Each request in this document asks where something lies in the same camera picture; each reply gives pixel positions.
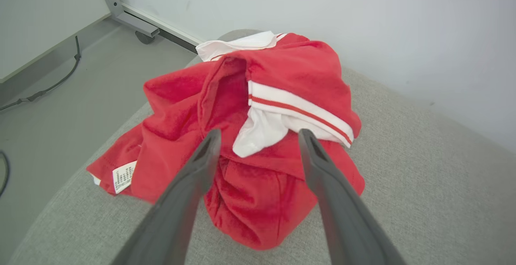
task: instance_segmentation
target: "gray floor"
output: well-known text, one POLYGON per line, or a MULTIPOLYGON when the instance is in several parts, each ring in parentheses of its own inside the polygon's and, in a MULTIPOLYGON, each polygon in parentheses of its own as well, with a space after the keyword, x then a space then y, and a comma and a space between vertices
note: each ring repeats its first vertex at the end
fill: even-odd
MULTIPOLYGON (((12 169, 0 198, 0 264, 57 190, 145 103, 144 82, 183 68, 195 56, 163 38, 145 46, 124 26, 82 54, 63 85, 0 112, 0 150, 12 169)), ((13 100, 59 81, 73 64, 70 58, 13 100)))

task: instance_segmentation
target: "caster wheel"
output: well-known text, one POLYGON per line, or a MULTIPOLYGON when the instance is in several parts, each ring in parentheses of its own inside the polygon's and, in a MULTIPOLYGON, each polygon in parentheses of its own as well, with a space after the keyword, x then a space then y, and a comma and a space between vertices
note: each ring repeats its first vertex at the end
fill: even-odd
POLYGON ((156 37, 149 37, 138 31, 135 31, 134 34, 136 34, 138 40, 140 40, 140 42, 143 44, 150 44, 152 41, 154 41, 154 39, 156 39, 156 37))

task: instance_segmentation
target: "white panel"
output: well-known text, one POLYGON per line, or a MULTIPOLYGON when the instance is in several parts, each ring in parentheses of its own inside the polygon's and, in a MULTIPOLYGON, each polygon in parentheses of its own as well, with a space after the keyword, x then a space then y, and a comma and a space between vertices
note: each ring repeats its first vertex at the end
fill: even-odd
POLYGON ((0 0, 0 83, 108 15, 104 0, 0 0))
POLYGON ((123 0, 201 40, 239 28, 330 44, 343 65, 516 151, 516 0, 123 0))

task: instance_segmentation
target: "red velvet fabric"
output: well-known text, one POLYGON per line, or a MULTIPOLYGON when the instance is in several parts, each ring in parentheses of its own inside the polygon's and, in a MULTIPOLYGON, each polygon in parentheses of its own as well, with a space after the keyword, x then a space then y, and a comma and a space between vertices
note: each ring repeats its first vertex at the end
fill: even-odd
MULTIPOLYGON (((151 203, 187 162, 211 129, 222 144, 214 184, 204 198, 214 225, 256 250, 279 245, 317 200, 304 182, 297 134, 240 158, 232 145, 247 119, 247 80, 288 90, 345 120, 358 136, 350 89, 341 80, 337 54, 326 44, 288 34, 276 47, 243 50, 145 83, 154 114, 122 135, 87 170, 114 194, 112 171, 137 160, 121 194, 151 203)), ((321 141, 337 168, 361 194, 363 177, 340 144, 321 141)))

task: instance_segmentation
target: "gray upholstered surface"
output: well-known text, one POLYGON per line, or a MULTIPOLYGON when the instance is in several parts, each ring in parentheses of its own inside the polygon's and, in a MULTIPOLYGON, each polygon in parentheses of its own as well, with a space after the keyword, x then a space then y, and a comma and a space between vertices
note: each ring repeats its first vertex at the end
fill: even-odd
MULTIPOLYGON (((344 69, 343 79, 363 122, 349 150, 366 181, 363 200, 407 263, 514 264, 514 155, 352 70, 344 69)), ((150 112, 144 105, 88 163, 150 112)), ((109 264, 149 207, 108 195, 81 167, 37 218, 10 264, 109 264)), ((187 263, 196 265, 329 262, 317 208, 282 245, 256 252, 214 228, 201 204, 187 254, 187 263)))

